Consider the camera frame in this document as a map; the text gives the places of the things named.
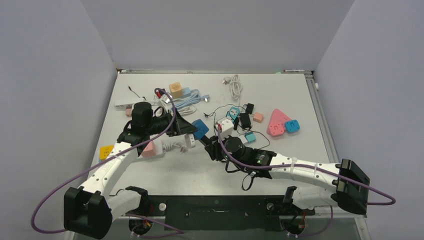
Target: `purple cable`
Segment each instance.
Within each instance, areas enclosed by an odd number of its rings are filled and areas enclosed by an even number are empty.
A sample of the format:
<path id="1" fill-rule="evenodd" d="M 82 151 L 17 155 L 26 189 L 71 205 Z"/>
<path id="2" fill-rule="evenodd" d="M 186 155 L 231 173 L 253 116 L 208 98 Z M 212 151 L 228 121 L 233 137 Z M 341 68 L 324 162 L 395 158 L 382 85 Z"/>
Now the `purple cable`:
<path id="1" fill-rule="evenodd" d="M 156 235 L 156 236 L 143 236 L 143 235 L 140 235 L 139 237 L 142 238 L 142 239 L 158 239 L 158 238 L 163 238 L 163 237 L 168 237 L 168 236 L 178 235 L 178 234 L 183 234 L 184 233 L 183 230 L 180 230 L 178 228 L 175 228 L 173 226 L 170 226 L 170 225 L 168 225 L 166 223 L 163 223 L 163 222 L 160 222 L 160 221 L 156 221 L 156 220 L 151 219 L 151 218 L 147 218 L 145 216 L 134 215 L 134 214 L 125 214 L 125 216 L 127 216 L 127 217 L 135 217 L 135 218 L 139 218 L 139 219 L 144 219 L 144 220 L 147 220 L 149 222 L 152 222 L 152 223 L 155 223 L 155 224 L 159 224 L 159 225 L 162 225 L 162 226 L 164 226 L 166 228 L 169 228 L 169 229 L 172 229 L 172 230 L 176 231 L 176 232 L 162 234 L 162 235 Z M 134 230 L 136 230 L 141 225 L 143 225 L 143 224 L 138 224 L 137 226 L 133 227 L 131 229 L 131 232 L 134 232 Z"/>
<path id="2" fill-rule="evenodd" d="M 297 237 L 299 238 L 304 238 L 304 237 L 312 237 L 318 234 L 322 234 L 325 230 L 327 230 L 330 226 L 331 223 L 333 222 L 333 216 L 334 216 L 334 212 L 333 212 L 333 207 L 330 206 L 330 210 L 331 210 L 331 214 L 330 214 L 330 220 L 327 222 L 327 225 L 325 225 L 325 227 L 323 227 L 321 230 L 317 231 L 317 232 L 313 232 L 313 233 L 307 233 L 307 234 L 293 234 L 289 231 L 287 231 L 286 227 L 284 226 L 284 223 L 282 224 L 282 227 L 290 234 L 290 236 L 295 236 L 297 235 Z"/>
<path id="3" fill-rule="evenodd" d="M 223 139 L 221 138 L 221 133 L 220 133 L 220 131 L 218 130 L 218 131 L 217 131 L 217 133 L 218 133 L 218 140 L 219 140 L 219 144 L 221 145 L 222 150 L 224 151 L 224 153 L 225 153 L 225 154 L 229 157 L 229 159 L 230 159 L 233 163 L 236 163 L 236 164 L 237 164 L 237 165 L 239 165 L 239 166 L 242 166 L 242 167 L 245 167 L 245 168 L 249 168 L 249 169 L 289 168 L 289 167 L 291 167 L 291 166 L 292 166 L 291 164 L 280 164 L 280 165 L 271 165 L 271 166 L 253 166 L 253 165 L 247 165 L 247 164 L 244 164 L 244 163 L 242 163 L 242 162 L 238 161 L 237 159 L 235 159 L 235 158 L 231 155 L 231 153 L 229 153 L 229 152 L 227 151 L 227 149 L 226 149 L 226 148 L 225 148 L 225 146 L 224 146 Z M 295 163 L 295 164 L 294 164 L 294 167 L 301 167 L 301 168 L 307 168 L 307 169 L 315 169 L 315 167 L 314 167 L 314 166 L 309 166 L 309 165 L 306 165 L 306 164 L 298 164 L 298 163 L 297 163 L 297 164 Z M 322 173 L 325 173 L 325 174 L 328 174 L 328 175 L 334 176 L 334 177 L 336 177 L 336 178 L 339 178 L 339 179 L 342 179 L 342 180 L 348 181 L 348 182 L 350 182 L 350 183 L 353 183 L 353 184 L 359 185 L 359 186 L 361 186 L 361 187 L 363 187 L 363 188 L 366 188 L 366 189 L 368 189 L 368 190 L 371 190 L 371 191 L 373 191 L 374 193 L 379 194 L 379 195 L 381 195 L 381 196 L 383 196 L 383 197 L 386 197 L 386 198 L 388 198 L 388 199 L 390 199 L 390 200 L 391 200 L 391 201 L 389 201 L 389 202 L 368 202 L 368 203 L 367 203 L 368 205 L 380 205 L 380 206 L 384 206 L 384 205 L 393 205 L 393 204 L 395 204 L 395 203 L 396 203 L 396 199 L 395 199 L 394 197 L 392 197 L 392 196 L 390 196 L 389 194 L 384 193 L 384 192 L 382 192 L 382 191 L 380 191 L 380 190 L 377 190 L 377 189 L 373 188 L 372 186 L 365 185 L 365 184 L 363 184 L 362 182 L 355 181 L 355 180 L 350 179 L 350 178 L 348 178 L 348 177 L 345 177 L 345 176 L 339 175 L 339 174 L 337 174 L 337 173 L 333 173 L 333 172 L 331 172 L 331 171 L 328 171 L 328 170 L 325 170 L 325 169 L 322 169 L 322 168 L 319 168 L 319 167 L 317 167 L 317 168 L 316 168 L 316 170 L 317 170 L 317 171 L 320 171 L 320 172 L 322 172 Z"/>
<path id="4" fill-rule="evenodd" d="M 59 186 L 57 186 L 55 189 L 53 189 L 51 192 L 49 192 L 39 203 L 38 203 L 38 205 L 35 207 L 35 210 L 34 210 L 34 212 L 32 213 L 32 216 L 31 216 L 31 227 L 32 227 L 32 229 L 34 229 L 35 231 L 37 231 L 37 232 L 39 232 L 39 233 L 42 233 L 42 234 L 58 234 L 58 233 L 63 233 L 63 232 L 66 232 L 67 230 L 66 229 L 60 229 L 60 230 L 43 230 L 43 229 L 40 229 L 40 228 L 38 228 L 37 226 L 36 226 L 36 223 L 35 223 L 35 219 L 36 219 L 36 215 L 37 215 L 37 212 L 40 210 L 40 208 L 41 208 L 41 206 L 47 201 L 47 199 L 49 199 L 54 193 L 56 193 L 59 189 L 61 189 L 61 188 L 63 188 L 65 185 L 67 185 L 67 184 L 69 184 L 70 182 L 72 182 L 72 181 L 74 181 L 74 180 L 76 180 L 76 179 L 79 179 L 80 177 L 82 177 L 82 176 L 84 176 L 84 175 L 86 175 L 86 174 L 88 174 L 91 170 L 93 170 L 93 169 L 96 169 L 96 168 L 98 168 L 99 166 L 101 166 L 101 165 L 103 165 L 103 164 L 105 164 L 105 163 L 107 163 L 107 162 L 109 162 L 109 161 L 111 161 L 111 160 L 113 160 L 115 157 L 118 157 L 118 156 L 120 156 L 120 155 L 122 155 L 122 154 L 125 154 L 125 153 L 127 153 L 127 152 L 129 152 L 129 151 L 131 151 L 131 150 L 133 150 L 133 149 L 135 149 L 135 148 L 138 148 L 138 147 L 140 147 L 140 146 L 143 146 L 143 145 L 146 145 L 146 144 L 148 144 L 149 142 L 151 142 L 151 141 L 153 141 L 153 140 L 155 140 L 155 139 L 157 139 L 157 138 L 159 138 L 160 136 L 162 136 L 164 133 L 166 133 L 169 129 L 170 129 L 170 127 L 172 126 L 172 124 L 173 124 L 173 122 L 174 122 L 174 120 L 175 120 L 175 117 L 176 117 L 176 115 L 177 115 L 177 113 L 176 113 L 176 108 L 175 108 L 175 104 L 174 104 L 174 101 L 172 100 L 172 97 L 167 93 L 167 92 L 165 92 L 165 91 L 163 91 L 161 88 L 155 88 L 155 90 L 154 90 L 154 92 L 156 93 L 156 91 L 161 91 L 162 93 L 164 93 L 168 98 L 169 98 L 169 100 L 171 101 L 171 104 L 172 104 L 172 112 L 173 112 L 173 115 L 172 115 L 172 119 L 171 119 L 171 121 L 170 121 L 170 123 L 169 123 L 169 125 L 165 128 L 165 130 L 163 130 L 161 133 L 159 133 L 157 136 L 155 136 L 155 137 L 153 137 L 153 138 L 151 138 L 151 139 L 149 139 L 149 140 L 147 140 L 147 141 L 144 141 L 144 142 L 142 142 L 142 143 L 139 143 L 139 144 L 137 144 L 137 145 L 134 145 L 134 146 L 132 146 L 132 147 L 130 147 L 130 148 L 127 148 L 127 149 L 125 149 L 125 150 L 123 150 L 123 151 L 121 151 L 121 152 L 119 152 L 118 154 L 116 154 L 116 155 L 114 155 L 114 156 L 111 156 L 111 157 L 109 157 L 109 158 L 107 158 L 106 160 L 104 160 L 104 161 L 102 161 L 102 162 L 99 162 L 99 163 L 97 163 L 96 165 L 94 165 L 94 166 L 92 166 L 92 167 L 90 167 L 89 169 L 87 169 L 87 170 L 85 170 L 85 171 L 83 171 L 83 172 L 81 172 L 80 174 L 78 174 L 78 175 L 76 175 L 76 176 L 74 176 L 74 177 L 72 177 L 71 179 L 69 179 L 69 180 L 67 180 L 67 181 L 65 181 L 64 183 L 62 183 L 62 184 L 60 184 Z"/>

